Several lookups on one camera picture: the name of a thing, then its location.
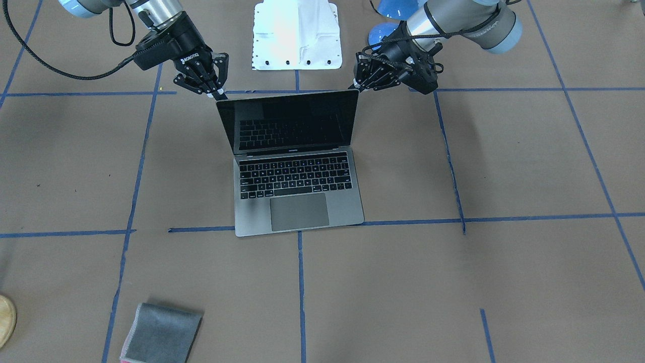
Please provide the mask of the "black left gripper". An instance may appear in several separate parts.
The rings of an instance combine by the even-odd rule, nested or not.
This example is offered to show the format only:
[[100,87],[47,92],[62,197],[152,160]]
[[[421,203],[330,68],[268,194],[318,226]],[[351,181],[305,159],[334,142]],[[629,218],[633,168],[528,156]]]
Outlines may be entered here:
[[357,53],[351,89],[380,91],[403,83],[424,95],[436,90],[443,66],[437,65],[433,56],[443,49],[443,44],[431,40],[429,49],[424,50],[414,39],[406,39],[409,36],[407,24],[399,23],[375,51],[375,56],[393,62],[394,67]]

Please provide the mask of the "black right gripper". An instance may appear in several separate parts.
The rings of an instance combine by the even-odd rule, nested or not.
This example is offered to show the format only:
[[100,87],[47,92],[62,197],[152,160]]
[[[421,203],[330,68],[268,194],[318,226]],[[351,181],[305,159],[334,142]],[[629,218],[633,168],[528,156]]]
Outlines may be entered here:
[[[224,83],[228,78],[229,55],[212,53],[187,13],[180,13],[159,32],[148,32],[136,45],[133,56],[135,64],[144,71],[171,60],[180,71],[173,78],[175,85],[215,100],[228,99]],[[200,62],[206,69],[206,76],[184,73],[183,67],[189,62]]]

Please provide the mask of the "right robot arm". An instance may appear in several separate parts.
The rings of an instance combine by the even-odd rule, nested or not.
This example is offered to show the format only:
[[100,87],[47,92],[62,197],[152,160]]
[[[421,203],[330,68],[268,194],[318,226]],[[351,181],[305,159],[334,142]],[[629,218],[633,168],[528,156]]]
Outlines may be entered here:
[[149,32],[128,58],[145,71],[172,61],[179,72],[173,79],[196,94],[226,99],[229,55],[214,53],[178,1],[60,1],[78,18],[92,18],[124,4],[132,19],[138,18]]

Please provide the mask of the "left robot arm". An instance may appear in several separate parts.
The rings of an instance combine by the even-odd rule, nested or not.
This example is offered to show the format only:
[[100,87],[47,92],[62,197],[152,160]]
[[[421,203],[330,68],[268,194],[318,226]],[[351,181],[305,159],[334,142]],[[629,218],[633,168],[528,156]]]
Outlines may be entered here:
[[389,35],[356,53],[352,89],[406,85],[427,95],[438,87],[434,60],[445,40],[460,35],[493,54],[518,44],[523,24],[507,1],[426,1]]

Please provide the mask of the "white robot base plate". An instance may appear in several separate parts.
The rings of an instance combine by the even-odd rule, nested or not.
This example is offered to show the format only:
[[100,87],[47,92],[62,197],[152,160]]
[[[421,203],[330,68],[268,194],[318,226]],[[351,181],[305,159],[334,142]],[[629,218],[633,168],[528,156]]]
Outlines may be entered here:
[[328,1],[255,5],[251,68],[335,70],[343,63],[338,9]]

